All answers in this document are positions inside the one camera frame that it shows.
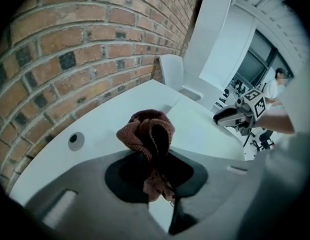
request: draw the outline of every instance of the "brown cloth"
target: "brown cloth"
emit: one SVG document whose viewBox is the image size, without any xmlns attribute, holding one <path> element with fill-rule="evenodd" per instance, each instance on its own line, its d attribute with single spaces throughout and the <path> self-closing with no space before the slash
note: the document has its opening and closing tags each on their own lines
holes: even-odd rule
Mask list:
<svg viewBox="0 0 310 240">
<path fill-rule="evenodd" d="M 148 194 L 149 202 L 156 201 L 160 195 L 169 202 L 175 201 L 173 188 L 161 170 L 174 132 L 174 126 L 163 112 L 149 109 L 133 114 L 116 134 L 125 146 L 142 152 L 148 160 L 148 178 L 144 181 L 143 192 Z"/>
</svg>

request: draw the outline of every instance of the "white pillar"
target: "white pillar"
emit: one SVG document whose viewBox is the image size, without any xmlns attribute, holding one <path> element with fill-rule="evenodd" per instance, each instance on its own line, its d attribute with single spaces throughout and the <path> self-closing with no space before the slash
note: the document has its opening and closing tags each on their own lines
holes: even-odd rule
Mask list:
<svg viewBox="0 0 310 240">
<path fill-rule="evenodd" d="M 199 77 L 214 78 L 223 89 L 230 83 L 250 47 L 257 21 L 245 10 L 230 6 L 223 29 Z"/>
<path fill-rule="evenodd" d="M 183 59 L 184 70 L 199 77 L 218 39 L 231 0 L 203 0 Z"/>
</svg>

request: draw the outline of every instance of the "window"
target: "window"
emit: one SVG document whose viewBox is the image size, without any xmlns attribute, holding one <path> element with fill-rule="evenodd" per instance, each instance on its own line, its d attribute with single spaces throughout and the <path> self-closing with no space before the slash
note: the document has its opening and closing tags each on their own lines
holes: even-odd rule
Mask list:
<svg viewBox="0 0 310 240">
<path fill-rule="evenodd" d="M 260 32 L 256 31 L 237 74 L 241 75 L 253 87 L 256 87 L 266 76 L 270 67 L 274 70 L 283 68 L 287 70 L 288 78 L 294 77 L 277 48 Z"/>
<path fill-rule="evenodd" d="M 264 61 L 267 61 L 271 51 L 272 44 L 267 42 L 264 38 L 262 38 L 259 34 L 255 34 L 251 43 L 250 50 L 253 50 L 256 54 L 258 54 Z"/>
<path fill-rule="evenodd" d="M 264 65 L 253 54 L 248 52 L 237 72 L 249 83 L 252 83 L 264 69 Z"/>
</svg>

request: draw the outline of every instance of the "black chair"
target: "black chair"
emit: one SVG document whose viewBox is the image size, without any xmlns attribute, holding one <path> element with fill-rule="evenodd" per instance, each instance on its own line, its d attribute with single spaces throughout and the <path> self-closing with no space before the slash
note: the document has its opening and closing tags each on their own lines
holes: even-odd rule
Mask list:
<svg viewBox="0 0 310 240">
<path fill-rule="evenodd" d="M 261 150 L 270 150 L 271 145 L 274 145 L 275 143 L 271 140 L 271 135 L 273 134 L 272 130 L 267 130 L 263 134 L 259 136 L 260 146 L 257 144 L 255 140 L 250 143 L 251 145 L 254 145 L 257 148 L 257 152 Z"/>
</svg>

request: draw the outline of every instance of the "white wall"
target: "white wall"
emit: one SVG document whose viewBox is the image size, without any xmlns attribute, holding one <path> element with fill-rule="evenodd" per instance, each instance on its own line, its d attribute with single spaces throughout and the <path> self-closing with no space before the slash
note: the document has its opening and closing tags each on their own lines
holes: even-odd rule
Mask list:
<svg viewBox="0 0 310 240">
<path fill-rule="evenodd" d="M 243 62 L 256 25 L 255 17 L 250 13 L 230 6 L 223 29 L 199 77 L 206 81 L 214 77 L 225 89 Z"/>
<path fill-rule="evenodd" d="M 302 63 L 297 53 L 294 51 L 292 44 L 281 30 L 274 26 L 274 23 L 254 6 L 250 6 L 243 0 L 237 0 L 236 6 L 256 17 L 256 29 L 261 32 L 279 51 L 284 60 L 290 67 L 294 75 L 297 75 L 302 68 Z"/>
<path fill-rule="evenodd" d="M 186 50 L 184 70 L 198 77 L 223 28 L 231 0 L 203 0 Z"/>
</svg>

